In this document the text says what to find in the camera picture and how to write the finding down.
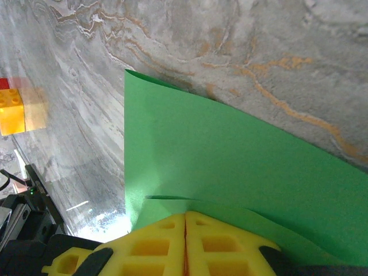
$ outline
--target green sheet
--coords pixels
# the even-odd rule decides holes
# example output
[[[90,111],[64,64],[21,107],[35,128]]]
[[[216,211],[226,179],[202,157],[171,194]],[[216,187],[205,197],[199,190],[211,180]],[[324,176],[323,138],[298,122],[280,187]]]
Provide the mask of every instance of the green sheet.
[[[368,176],[232,107],[125,73],[125,194],[253,210],[351,265],[368,266]]]
[[[282,251],[300,265],[343,265],[344,262],[325,252],[308,239],[282,227],[255,212],[196,200],[157,200],[144,201],[135,229],[147,226],[172,214],[187,210],[207,214],[225,223],[257,233],[276,242]]]

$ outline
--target cable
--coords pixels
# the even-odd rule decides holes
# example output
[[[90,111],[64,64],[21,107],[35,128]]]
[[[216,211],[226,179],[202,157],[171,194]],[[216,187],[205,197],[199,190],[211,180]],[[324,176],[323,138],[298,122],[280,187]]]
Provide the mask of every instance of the cable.
[[[4,176],[7,177],[7,180],[5,181],[5,183],[0,187],[0,191],[2,191],[3,189],[5,189],[9,184],[10,184],[10,179],[15,180],[17,182],[19,182],[20,184],[23,184],[24,186],[28,186],[27,182],[23,179],[17,178],[15,175],[13,174],[9,174],[6,170],[1,169],[0,173],[3,174]]]

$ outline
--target yellow lego brick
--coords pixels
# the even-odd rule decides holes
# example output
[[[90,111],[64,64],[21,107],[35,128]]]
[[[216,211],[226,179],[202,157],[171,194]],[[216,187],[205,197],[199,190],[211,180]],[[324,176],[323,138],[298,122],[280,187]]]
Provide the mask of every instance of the yellow lego brick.
[[[44,90],[40,87],[19,89],[24,105],[25,130],[45,128],[48,118],[48,100]]]
[[[42,273],[48,276],[72,276],[92,250],[72,247],[52,261],[51,266],[44,266]]]
[[[175,214],[95,249],[114,253],[99,276],[183,276],[185,215]]]
[[[1,135],[25,131],[24,106],[17,89],[0,90]]]
[[[260,246],[273,242],[197,212],[187,212],[188,276],[275,276]]]

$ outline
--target red lego brick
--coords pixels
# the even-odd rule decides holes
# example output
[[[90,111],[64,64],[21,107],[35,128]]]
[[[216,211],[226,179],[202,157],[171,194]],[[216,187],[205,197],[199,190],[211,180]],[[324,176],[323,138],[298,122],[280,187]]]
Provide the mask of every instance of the red lego brick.
[[[2,89],[9,89],[9,83],[7,82],[7,79],[2,78],[0,79],[0,90]]]

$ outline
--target gray marble countertop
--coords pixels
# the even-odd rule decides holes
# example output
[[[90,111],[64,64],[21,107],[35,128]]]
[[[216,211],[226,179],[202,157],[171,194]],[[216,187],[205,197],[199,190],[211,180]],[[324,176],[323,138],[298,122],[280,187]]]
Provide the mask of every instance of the gray marble countertop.
[[[2,1],[1,73],[42,87],[14,135],[70,231],[127,233],[124,69],[234,106],[367,171],[368,2]]]

